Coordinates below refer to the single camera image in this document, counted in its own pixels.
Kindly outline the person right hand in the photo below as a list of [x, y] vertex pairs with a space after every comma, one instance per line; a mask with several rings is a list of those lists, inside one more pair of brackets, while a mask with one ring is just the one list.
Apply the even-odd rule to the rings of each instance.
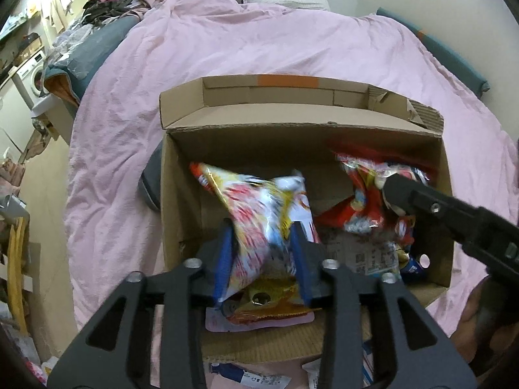
[[518, 359], [516, 287], [487, 276], [472, 290], [450, 336], [480, 383]]

